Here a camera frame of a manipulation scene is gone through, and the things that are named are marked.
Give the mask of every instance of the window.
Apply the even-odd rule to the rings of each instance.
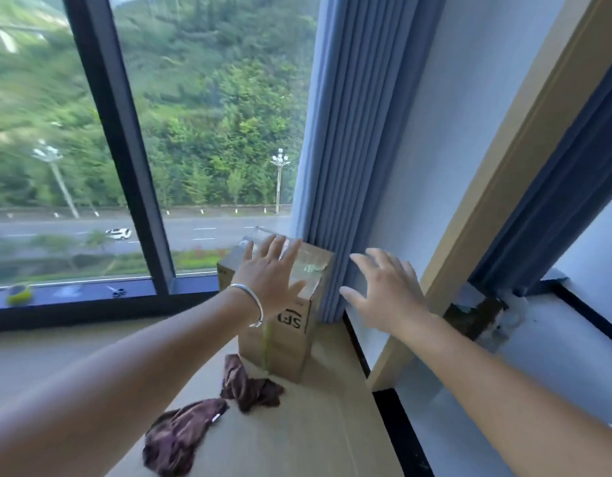
[[[148,275],[61,0],[0,0],[0,287]]]
[[[286,233],[319,0],[110,2],[175,272]]]

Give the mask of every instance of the black window mullion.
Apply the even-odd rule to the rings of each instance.
[[[169,294],[174,264],[110,2],[63,3],[156,292]]]

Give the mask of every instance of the bangle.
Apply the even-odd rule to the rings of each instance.
[[[250,324],[249,328],[259,328],[262,324],[262,321],[264,321],[264,309],[262,308],[262,304],[259,302],[259,298],[255,294],[253,289],[246,286],[246,284],[239,284],[239,283],[230,284],[229,288],[243,289],[246,293],[248,293],[249,296],[251,296],[254,299],[255,303],[257,303],[258,308],[259,308],[259,319],[255,321],[253,324]]]

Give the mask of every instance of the hand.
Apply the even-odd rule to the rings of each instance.
[[[231,281],[251,288],[259,298],[265,315],[284,311],[306,286],[305,281],[297,281],[289,286],[291,271],[302,240],[293,240],[279,259],[285,241],[286,236],[277,237],[272,234],[262,241],[254,256],[253,241],[249,241],[244,250],[242,264]]]
[[[365,252],[374,257],[376,264],[364,254],[351,254],[350,259],[367,280],[367,297],[347,286],[339,292],[357,308],[367,327],[397,337],[405,322],[429,314],[425,296],[408,261],[401,263],[382,249],[369,248]]]

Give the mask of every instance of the sf logo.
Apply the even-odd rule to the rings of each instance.
[[[297,329],[302,327],[302,315],[294,310],[286,310],[284,313],[279,313],[277,315],[277,320],[280,323],[287,324]]]

